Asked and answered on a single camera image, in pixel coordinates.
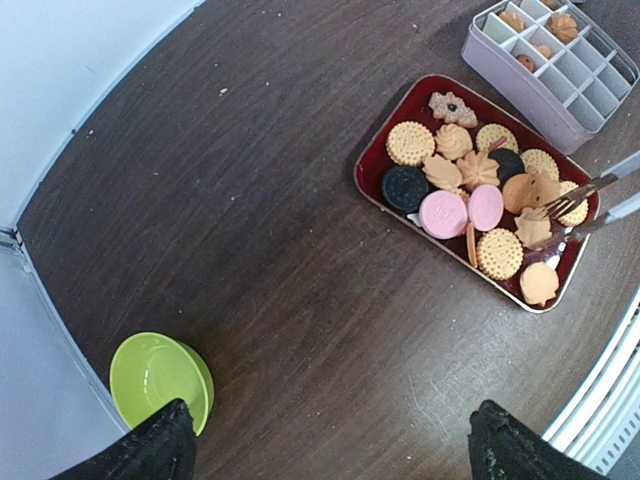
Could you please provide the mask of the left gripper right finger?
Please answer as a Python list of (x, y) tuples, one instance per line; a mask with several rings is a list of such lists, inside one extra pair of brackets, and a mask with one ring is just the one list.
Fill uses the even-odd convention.
[(468, 451), (473, 480), (602, 479), (552, 447), (493, 400), (470, 416)]

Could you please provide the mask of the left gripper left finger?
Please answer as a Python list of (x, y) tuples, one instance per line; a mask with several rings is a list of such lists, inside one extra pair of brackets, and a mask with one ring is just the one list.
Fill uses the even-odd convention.
[(192, 479), (197, 445), (187, 404), (174, 399), (58, 479)]

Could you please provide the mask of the leaf shaped tan cookie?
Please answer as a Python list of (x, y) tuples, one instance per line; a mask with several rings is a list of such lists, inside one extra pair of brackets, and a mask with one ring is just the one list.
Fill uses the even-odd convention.
[(515, 235), (527, 249), (535, 250), (535, 245), (548, 240), (552, 236), (551, 223), (548, 218), (538, 218), (533, 215), (534, 209), (525, 207), (521, 214), (514, 218)]

